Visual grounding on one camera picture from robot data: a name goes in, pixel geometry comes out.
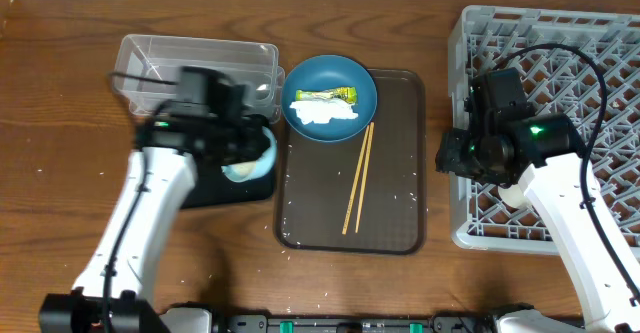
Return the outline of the light blue rice bowl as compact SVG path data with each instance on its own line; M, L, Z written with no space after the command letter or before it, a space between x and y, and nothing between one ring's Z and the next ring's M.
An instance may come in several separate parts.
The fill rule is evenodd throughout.
M262 178L275 166L277 157L277 141L269 128L263 127L263 134L269 139L270 146L256 161L222 166L223 175L234 183L242 183Z

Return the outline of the white paper cup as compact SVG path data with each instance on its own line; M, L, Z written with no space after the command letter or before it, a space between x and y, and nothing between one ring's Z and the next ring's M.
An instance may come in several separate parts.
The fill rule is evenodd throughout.
M524 209L530 205L529 200L518 185L512 185L508 188L499 186L498 193L502 202L511 208Z

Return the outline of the white napkin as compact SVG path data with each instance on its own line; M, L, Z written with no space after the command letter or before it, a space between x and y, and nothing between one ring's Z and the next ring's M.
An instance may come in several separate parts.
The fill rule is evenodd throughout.
M353 120L358 117L349 103L338 98L294 101L290 107L303 125L328 124L332 119Z

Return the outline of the dark blue plate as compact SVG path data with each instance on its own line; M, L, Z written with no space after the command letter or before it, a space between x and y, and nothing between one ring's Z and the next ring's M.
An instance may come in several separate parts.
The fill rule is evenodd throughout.
M331 119L326 124L303 124L290 105L298 90L323 91L339 87L354 87L357 101L355 119ZM348 140L373 119L378 104L378 92L371 74L358 62L338 55L320 55L296 66L285 79L281 92L282 114L289 126L300 135L318 142L333 143Z

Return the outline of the green snack wrapper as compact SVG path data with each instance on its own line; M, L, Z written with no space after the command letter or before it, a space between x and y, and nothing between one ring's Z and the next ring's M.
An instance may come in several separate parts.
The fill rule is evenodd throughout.
M297 90L295 93L296 101L311 99L340 99L353 105L357 103L358 96L355 87L337 87L323 91Z

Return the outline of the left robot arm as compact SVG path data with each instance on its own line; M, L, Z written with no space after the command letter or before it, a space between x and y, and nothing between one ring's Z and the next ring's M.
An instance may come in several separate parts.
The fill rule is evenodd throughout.
M259 160L272 147L266 121L247 112L246 84L187 66L136 127L127 176L89 263L70 292L48 294L43 332L222 332L225 319L197 303L159 314L151 304L158 262L198 169Z

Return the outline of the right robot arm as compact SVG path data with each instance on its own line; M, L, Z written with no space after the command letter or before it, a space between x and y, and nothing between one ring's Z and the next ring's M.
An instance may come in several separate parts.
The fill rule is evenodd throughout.
M516 69L476 77L464 104L467 128L444 133L436 169L518 188L512 207L542 218L578 295L588 332L639 329L639 262L616 225L590 154L564 113L539 115Z

